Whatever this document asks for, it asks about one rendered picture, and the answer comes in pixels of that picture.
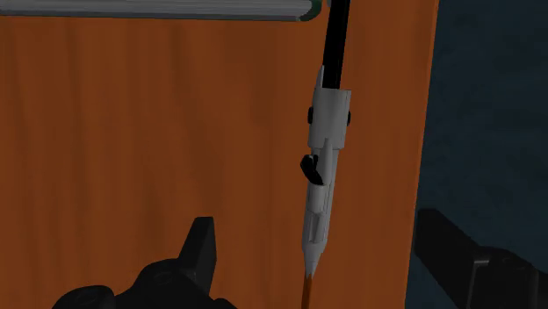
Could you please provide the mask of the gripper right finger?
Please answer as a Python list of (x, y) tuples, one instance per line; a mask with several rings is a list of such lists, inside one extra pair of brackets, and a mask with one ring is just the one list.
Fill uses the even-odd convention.
[(436, 209), (417, 212), (414, 252), (458, 309), (548, 309), (548, 273), (479, 245)]

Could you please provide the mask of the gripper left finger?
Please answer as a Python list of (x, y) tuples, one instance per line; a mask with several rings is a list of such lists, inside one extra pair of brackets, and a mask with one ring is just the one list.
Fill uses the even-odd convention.
[(104, 285), (76, 288), (52, 309), (237, 309), (210, 296), (217, 261), (214, 220), (193, 220), (180, 254), (152, 262), (126, 291), (116, 295)]

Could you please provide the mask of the orange wooden table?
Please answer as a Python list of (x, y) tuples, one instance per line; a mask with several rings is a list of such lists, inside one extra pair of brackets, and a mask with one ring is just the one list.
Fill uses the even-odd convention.
[[(311, 309), (404, 309), (439, 0), (351, 0), (351, 123)], [(215, 220), (211, 293), (300, 309), (327, 19), (0, 17), (0, 309), (128, 288)]]

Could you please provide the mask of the book with green cover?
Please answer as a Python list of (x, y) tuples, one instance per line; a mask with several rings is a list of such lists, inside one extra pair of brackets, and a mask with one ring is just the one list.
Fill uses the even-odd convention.
[(0, 16), (308, 21), (323, 0), (0, 0)]

